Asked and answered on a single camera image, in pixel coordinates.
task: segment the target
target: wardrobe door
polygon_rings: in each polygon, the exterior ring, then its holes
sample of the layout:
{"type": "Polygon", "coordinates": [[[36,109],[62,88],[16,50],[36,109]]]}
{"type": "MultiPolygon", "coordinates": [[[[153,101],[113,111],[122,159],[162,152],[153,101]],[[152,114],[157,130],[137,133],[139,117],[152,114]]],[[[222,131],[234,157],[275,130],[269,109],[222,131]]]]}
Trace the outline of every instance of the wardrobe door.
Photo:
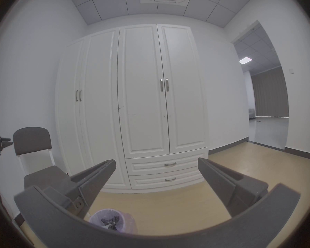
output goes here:
{"type": "Polygon", "coordinates": [[[196,44],[189,27],[157,25],[167,97],[170,152],[208,146],[208,116],[196,44]]]}
{"type": "Polygon", "coordinates": [[[58,142],[69,175],[87,168],[83,140],[79,135],[79,76],[84,39],[66,47],[58,69],[55,90],[55,117],[58,142]]]}
{"type": "Polygon", "coordinates": [[[117,76],[125,158],[169,154],[164,78],[156,25],[121,27],[117,76]]]}
{"type": "Polygon", "coordinates": [[[81,74],[80,117],[85,152],[94,166],[116,160],[104,188],[131,188],[119,126],[117,50],[119,28],[88,36],[81,74]]]}

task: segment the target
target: wooden floor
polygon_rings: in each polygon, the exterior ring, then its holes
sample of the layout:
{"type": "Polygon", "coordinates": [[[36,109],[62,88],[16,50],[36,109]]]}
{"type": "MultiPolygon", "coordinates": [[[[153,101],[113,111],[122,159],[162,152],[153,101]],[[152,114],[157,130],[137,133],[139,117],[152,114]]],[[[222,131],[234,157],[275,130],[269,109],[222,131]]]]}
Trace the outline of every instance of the wooden floor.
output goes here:
{"type": "MultiPolygon", "coordinates": [[[[310,209],[310,159],[248,142],[210,155],[209,159],[267,182],[269,190],[277,183],[284,183],[301,193],[292,216],[269,247],[279,246],[310,209]]],[[[100,192],[90,208],[90,214],[104,208],[130,213],[136,221],[138,233],[143,235],[188,233],[230,219],[229,213],[206,182],[156,193],[100,192]]],[[[36,247],[44,247],[26,223],[21,229],[36,247]]]]}

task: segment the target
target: white wardrobe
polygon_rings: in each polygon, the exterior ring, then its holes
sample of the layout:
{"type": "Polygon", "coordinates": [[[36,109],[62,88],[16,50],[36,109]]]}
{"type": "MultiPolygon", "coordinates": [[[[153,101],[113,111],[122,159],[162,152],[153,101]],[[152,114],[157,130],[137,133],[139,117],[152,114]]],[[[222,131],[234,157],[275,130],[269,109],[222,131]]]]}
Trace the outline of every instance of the white wardrobe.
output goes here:
{"type": "Polygon", "coordinates": [[[103,191],[144,193],[203,181],[208,156],[203,75],[189,27],[144,24],[66,47],[55,115],[69,175],[108,159],[103,191]]]}

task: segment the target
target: white wall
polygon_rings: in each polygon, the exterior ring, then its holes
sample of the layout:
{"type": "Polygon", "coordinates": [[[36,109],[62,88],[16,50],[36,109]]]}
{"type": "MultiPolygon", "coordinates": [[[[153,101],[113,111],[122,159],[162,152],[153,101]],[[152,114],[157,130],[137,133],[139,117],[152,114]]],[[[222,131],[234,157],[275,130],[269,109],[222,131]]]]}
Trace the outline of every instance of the white wall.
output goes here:
{"type": "MultiPolygon", "coordinates": [[[[0,25],[0,135],[12,138],[23,127],[46,128],[55,162],[64,171],[54,117],[56,75],[64,47],[86,27],[71,0],[20,0],[0,25]]],[[[13,196],[23,189],[14,147],[7,147],[0,156],[0,193],[14,216],[13,196]]]]}
{"type": "Polygon", "coordinates": [[[209,149],[248,137],[248,104],[244,77],[235,48],[222,28],[187,17],[139,14],[91,24],[86,34],[145,23],[191,27],[205,76],[209,149]]]}
{"type": "Polygon", "coordinates": [[[254,109],[256,115],[255,95],[254,95],[254,87],[252,86],[252,77],[250,76],[249,71],[244,72],[243,76],[245,78],[245,84],[247,90],[248,108],[254,109]]]}
{"type": "Polygon", "coordinates": [[[225,31],[234,41],[257,20],[276,49],[285,76],[289,102],[286,146],[310,152],[310,20],[295,0],[250,0],[225,31]]]}

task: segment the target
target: floor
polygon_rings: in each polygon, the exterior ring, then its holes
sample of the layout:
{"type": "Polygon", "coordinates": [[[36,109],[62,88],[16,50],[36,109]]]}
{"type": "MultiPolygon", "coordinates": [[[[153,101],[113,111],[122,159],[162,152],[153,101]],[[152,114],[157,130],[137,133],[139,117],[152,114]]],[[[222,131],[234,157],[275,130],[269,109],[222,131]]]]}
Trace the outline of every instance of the floor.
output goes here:
{"type": "MultiPolygon", "coordinates": [[[[212,154],[209,159],[267,182],[269,190],[277,183],[284,183],[301,193],[292,216],[268,247],[278,247],[310,209],[310,159],[248,142],[212,154]]],[[[230,219],[227,210],[206,182],[157,193],[100,192],[90,213],[92,215],[109,207],[130,213],[136,221],[138,233],[146,235],[186,233],[230,219]]],[[[45,247],[26,223],[21,229],[35,247],[45,247]]]]}
{"type": "Polygon", "coordinates": [[[288,118],[256,117],[249,120],[249,140],[271,147],[285,149],[288,118]]]}

